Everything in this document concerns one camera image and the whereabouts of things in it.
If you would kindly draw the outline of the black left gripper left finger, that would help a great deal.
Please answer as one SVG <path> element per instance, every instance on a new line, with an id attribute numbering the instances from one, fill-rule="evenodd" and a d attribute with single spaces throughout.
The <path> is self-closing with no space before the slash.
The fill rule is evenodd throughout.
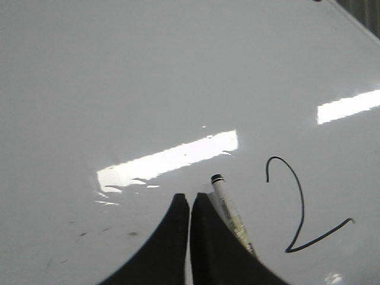
<path id="1" fill-rule="evenodd" d="M 189 205 L 175 194 L 145 244 L 102 284 L 185 284 Z"/>

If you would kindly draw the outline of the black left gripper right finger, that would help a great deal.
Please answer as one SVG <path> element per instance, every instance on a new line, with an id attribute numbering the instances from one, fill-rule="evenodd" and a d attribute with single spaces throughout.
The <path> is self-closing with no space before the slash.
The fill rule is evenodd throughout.
<path id="1" fill-rule="evenodd" d="M 286 284 L 240 244 L 206 193 L 194 201 L 189 244 L 194 284 Z"/>

